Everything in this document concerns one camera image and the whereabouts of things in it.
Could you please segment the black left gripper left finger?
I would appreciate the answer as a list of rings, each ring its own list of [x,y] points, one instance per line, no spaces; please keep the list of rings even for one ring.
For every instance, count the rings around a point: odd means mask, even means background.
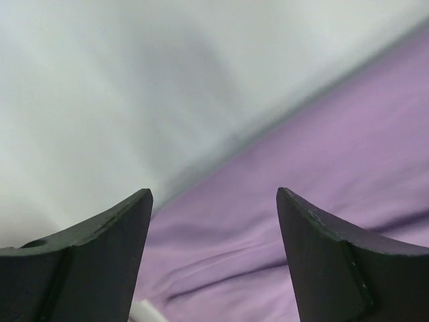
[[[141,189],[68,229],[1,249],[1,320],[127,321],[153,202]]]

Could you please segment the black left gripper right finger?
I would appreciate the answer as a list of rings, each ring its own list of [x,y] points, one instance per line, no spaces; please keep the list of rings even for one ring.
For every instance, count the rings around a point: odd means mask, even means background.
[[[362,229],[286,188],[276,201],[301,321],[428,320],[428,248]]]

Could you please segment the lilac t-shirt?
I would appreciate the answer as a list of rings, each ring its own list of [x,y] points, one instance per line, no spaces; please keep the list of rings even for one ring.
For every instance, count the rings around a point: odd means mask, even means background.
[[[154,214],[135,290],[169,321],[297,321],[281,186],[428,245],[428,29]]]

